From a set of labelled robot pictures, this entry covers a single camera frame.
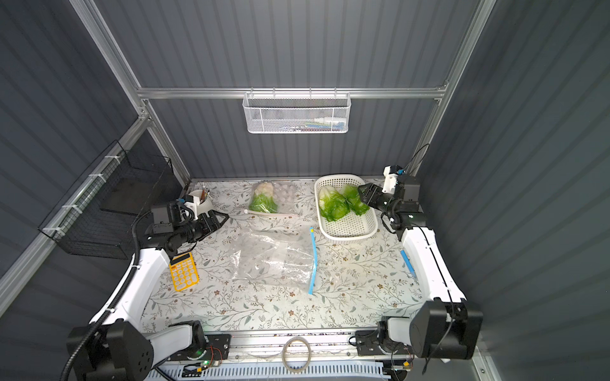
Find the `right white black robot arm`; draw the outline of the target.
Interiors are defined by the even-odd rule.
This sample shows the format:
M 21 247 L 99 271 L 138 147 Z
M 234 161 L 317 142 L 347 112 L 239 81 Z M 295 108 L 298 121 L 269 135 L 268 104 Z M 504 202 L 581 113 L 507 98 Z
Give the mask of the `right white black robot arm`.
M 406 198 L 400 177 L 383 186 L 361 185 L 360 200 L 380 211 L 382 223 L 402 244 L 400 255 L 419 284 L 424 302 L 413 317 L 381 319 L 372 333 L 356 333 L 362 356 L 376 352 L 443 360 L 469 360 L 475 352 L 483 314 L 454 282 L 417 201 Z

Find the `clear zip-top bag blue seal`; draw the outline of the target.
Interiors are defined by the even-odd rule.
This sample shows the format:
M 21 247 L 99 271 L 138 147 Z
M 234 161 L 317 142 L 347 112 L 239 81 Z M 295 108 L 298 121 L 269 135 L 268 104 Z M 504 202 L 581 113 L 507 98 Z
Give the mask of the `clear zip-top bag blue seal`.
M 311 233 L 250 230 L 230 246 L 235 279 L 274 287 L 296 287 L 311 295 L 319 256 Z

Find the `chinese cabbage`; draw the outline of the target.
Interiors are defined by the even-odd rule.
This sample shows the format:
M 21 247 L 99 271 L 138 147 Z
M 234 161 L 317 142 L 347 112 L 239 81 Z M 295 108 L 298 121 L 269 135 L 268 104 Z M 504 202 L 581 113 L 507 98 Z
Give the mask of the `chinese cabbage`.
M 259 213 L 276 214 L 278 205 L 274 198 L 273 184 L 263 182 L 254 188 L 249 210 Z
M 319 211 L 329 222 L 336 222 L 349 214 L 350 209 L 345 197 L 334 187 L 326 186 L 319 192 Z
M 343 187 L 342 195 L 345 198 L 349 209 L 353 211 L 354 214 L 362 216 L 368 212 L 369 206 L 362 202 L 358 187 L 354 184 L 346 184 Z

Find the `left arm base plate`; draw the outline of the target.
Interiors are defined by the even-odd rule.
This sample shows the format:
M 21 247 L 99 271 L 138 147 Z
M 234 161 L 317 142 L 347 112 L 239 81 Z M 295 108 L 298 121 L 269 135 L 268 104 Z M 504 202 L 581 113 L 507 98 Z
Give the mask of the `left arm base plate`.
M 206 335 L 206 346 L 192 351 L 184 349 L 168 358 L 168 361 L 224 361 L 230 352 L 230 334 Z

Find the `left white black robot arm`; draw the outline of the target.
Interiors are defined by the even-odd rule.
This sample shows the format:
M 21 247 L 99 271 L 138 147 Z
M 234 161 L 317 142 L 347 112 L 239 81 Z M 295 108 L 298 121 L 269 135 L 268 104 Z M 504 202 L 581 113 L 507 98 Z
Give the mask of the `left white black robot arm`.
M 201 214 L 184 199 L 153 206 L 134 221 L 132 260 L 104 306 L 86 326 L 68 335 L 69 357 L 60 373 L 67 380 L 143 380 L 151 371 L 164 378 L 161 365 L 182 352 L 199 360 L 211 352 L 201 322 L 179 322 L 157 333 L 143 333 L 141 315 L 162 273 L 229 221 L 228 214 Z

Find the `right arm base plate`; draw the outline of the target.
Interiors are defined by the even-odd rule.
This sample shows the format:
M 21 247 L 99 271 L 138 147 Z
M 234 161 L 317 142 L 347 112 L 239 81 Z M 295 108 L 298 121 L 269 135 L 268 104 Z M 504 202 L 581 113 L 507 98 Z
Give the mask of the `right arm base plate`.
M 393 341 L 384 331 L 358 330 L 354 334 L 354 337 L 357 355 L 359 355 L 359 357 L 382 355 L 410 357 L 412 355 L 411 346 Z

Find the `clear zip-top bag white seal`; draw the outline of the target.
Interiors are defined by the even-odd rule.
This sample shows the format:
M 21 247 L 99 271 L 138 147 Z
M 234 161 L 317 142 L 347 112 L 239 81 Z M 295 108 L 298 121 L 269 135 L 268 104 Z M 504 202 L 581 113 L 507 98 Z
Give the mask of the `clear zip-top bag white seal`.
M 253 185 L 246 214 L 296 217 L 296 185 L 288 181 L 263 181 Z

